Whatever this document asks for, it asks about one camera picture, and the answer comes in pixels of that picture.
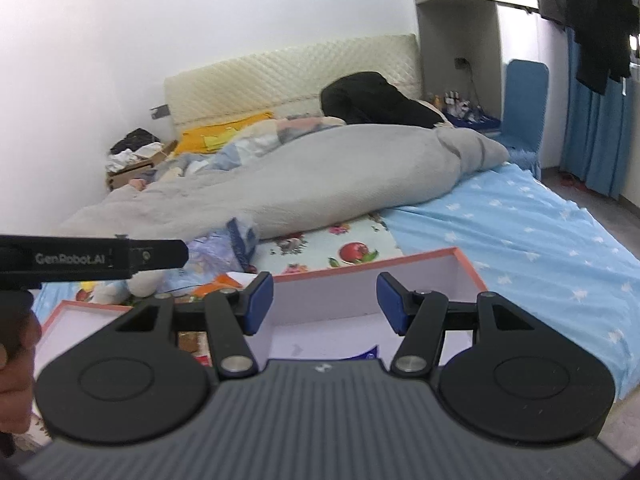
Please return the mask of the person left hand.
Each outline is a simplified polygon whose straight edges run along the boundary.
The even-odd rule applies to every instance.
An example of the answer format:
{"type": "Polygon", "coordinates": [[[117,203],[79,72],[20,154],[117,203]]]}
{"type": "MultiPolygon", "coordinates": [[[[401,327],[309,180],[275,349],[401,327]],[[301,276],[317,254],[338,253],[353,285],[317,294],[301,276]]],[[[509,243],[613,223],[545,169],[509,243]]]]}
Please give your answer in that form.
{"type": "Polygon", "coordinates": [[[8,358],[1,347],[0,424],[6,434],[29,430],[34,395],[35,353],[41,337],[38,318],[30,312],[21,330],[21,348],[8,358]]]}

